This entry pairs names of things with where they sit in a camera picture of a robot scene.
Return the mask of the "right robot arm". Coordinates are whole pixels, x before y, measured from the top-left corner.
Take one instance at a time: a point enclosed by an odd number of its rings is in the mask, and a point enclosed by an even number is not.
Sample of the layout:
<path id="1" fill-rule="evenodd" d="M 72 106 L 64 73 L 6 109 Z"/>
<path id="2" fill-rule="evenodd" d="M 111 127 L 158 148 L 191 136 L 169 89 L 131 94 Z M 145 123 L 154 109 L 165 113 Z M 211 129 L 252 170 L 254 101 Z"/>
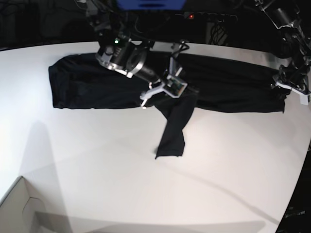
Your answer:
<path id="1" fill-rule="evenodd" d="M 128 17 L 111 0 L 85 0 L 86 18 L 98 37 L 100 48 L 96 53 L 99 64 L 129 79 L 136 76 L 149 84 L 140 99 L 141 106 L 159 93 L 173 99 L 182 96 L 188 84 L 180 78 L 183 70 L 178 55 L 189 49 L 185 41 L 172 43 L 169 63 L 163 72 L 160 64 L 152 60 L 151 49 L 155 41 L 141 37 L 140 44 L 134 44 L 134 33 L 130 31 Z"/>

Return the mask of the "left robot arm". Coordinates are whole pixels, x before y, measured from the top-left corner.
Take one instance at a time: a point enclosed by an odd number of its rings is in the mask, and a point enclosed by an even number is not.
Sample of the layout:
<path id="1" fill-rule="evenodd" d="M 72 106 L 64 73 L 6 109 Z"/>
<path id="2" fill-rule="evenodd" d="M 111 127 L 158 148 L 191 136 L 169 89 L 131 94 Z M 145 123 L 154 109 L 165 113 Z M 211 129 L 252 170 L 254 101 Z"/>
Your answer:
<path id="1" fill-rule="evenodd" d="M 282 39 L 296 51 L 288 66 L 281 65 L 273 77 L 273 87 L 289 89 L 308 98 L 311 95 L 308 73 L 311 70 L 311 40 L 301 28 L 300 9 L 294 0 L 256 0 L 260 9 L 281 32 Z"/>

